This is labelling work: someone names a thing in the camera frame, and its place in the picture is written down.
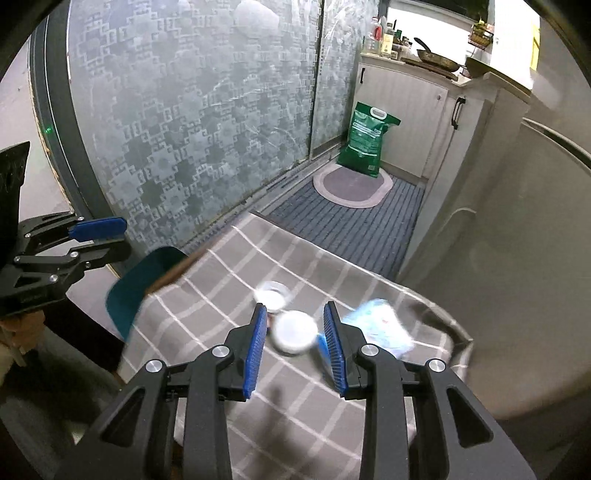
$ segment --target floor mat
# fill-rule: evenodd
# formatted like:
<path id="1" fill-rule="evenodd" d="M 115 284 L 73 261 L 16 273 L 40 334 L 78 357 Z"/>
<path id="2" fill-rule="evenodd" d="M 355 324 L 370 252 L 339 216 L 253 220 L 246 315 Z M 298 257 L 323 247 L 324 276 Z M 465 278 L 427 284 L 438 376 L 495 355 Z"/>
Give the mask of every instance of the floor mat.
<path id="1" fill-rule="evenodd" d="M 320 195 L 312 180 L 267 216 L 282 228 L 393 280 L 417 220 L 424 188 L 393 177 L 375 207 L 353 209 Z"/>
<path id="2" fill-rule="evenodd" d="M 314 188 L 325 199 L 350 208 L 378 205 L 392 189 L 393 182 L 382 168 L 377 178 L 329 163 L 313 177 Z"/>

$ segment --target cabinet door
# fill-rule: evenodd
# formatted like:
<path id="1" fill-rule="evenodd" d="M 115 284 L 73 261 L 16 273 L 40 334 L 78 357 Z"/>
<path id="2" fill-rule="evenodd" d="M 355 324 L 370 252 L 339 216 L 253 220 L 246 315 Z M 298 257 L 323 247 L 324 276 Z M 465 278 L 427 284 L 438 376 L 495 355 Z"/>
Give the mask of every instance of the cabinet door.
<path id="1" fill-rule="evenodd" d="M 399 118 L 384 135 L 382 161 L 421 177 L 447 89 L 412 75 L 361 64 L 355 102 L 385 110 Z"/>

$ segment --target bottle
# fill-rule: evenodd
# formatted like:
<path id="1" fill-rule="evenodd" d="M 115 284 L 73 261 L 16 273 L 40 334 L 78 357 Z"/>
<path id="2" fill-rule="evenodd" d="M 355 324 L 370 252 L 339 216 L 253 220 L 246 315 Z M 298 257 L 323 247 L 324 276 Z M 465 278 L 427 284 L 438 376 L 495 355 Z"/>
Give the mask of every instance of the bottle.
<path id="1" fill-rule="evenodd" d="M 402 37 L 402 51 L 399 55 L 400 59 L 407 59 L 410 57 L 410 43 L 408 41 L 408 37 Z"/>
<path id="2" fill-rule="evenodd" d="M 380 55 L 385 58 L 390 58 L 392 54 L 392 42 L 394 42 L 394 30 L 392 29 L 392 24 L 388 23 L 386 32 L 384 34 L 384 40 L 382 40 L 382 50 Z"/>
<path id="3" fill-rule="evenodd" d="M 396 33 L 395 33 L 394 39 L 392 41 L 392 54 L 390 55 L 390 58 L 392 60 L 399 60 L 400 61 L 401 52 L 402 52 L 402 44 L 400 42 L 400 39 L 396 36 Z"/>
<path id="4" fill-rule="evenodd" d="M 363 38 L 363 51 L 379 55 L 379 45 L 382 39 L 382 25 L 379 23 L 378 17 L 372 17 L 369 31 Z"/>

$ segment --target wok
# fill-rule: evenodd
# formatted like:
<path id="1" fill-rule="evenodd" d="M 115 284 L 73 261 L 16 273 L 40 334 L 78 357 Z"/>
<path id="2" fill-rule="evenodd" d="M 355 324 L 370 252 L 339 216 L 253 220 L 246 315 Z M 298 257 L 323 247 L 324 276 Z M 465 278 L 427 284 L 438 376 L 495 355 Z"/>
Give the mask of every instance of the wok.
<path id="1" fill-rule="evenodd" d="M 417 50 L 418 58 L 420 58 L 421 61 L 428 63 L 429 65 L 435 65 L 436 67 L 448 72 L 455 72 L 458 68 L 460 68 L 459 63 L 433 53 L 431 49 L 427 47 L 427 44 L 420 38 L 414 37 L 414 40 L 425 49 Z"/>

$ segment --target white wall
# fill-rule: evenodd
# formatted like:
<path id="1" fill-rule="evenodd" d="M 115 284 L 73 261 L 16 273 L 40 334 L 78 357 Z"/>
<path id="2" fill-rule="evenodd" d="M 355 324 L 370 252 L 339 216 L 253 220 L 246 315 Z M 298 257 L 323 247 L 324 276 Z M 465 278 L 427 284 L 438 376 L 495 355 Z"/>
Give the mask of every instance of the white wall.
<path id="1" fill-rule="evenodd" d="M 534 82 L 530 74 L 533 34 L 531 25 L 540 27 L 540 16 L 523 0 L 495 0 L 495 38 L 491 67 L 527 88 Z"/>
<path id="2" fill-rule="evenodd" d="M 463 64 L 474 47 L 468 43 L 472 21 L 460 15 L 430 5 L 392 0 L 388 8 L 388 22 L 397 20 L 396 30 L 414 42 L 412 53 L 422 47 L 413 38 L 419 37 L 439 55 Z"/>
<path id="3" fill-rule="evenodd" d="M 591 152 L 591 87 L 560 37 L 543 19 L 540 22 L 540 61 L 532 76 L 534 87 L 527 117 Z"/>

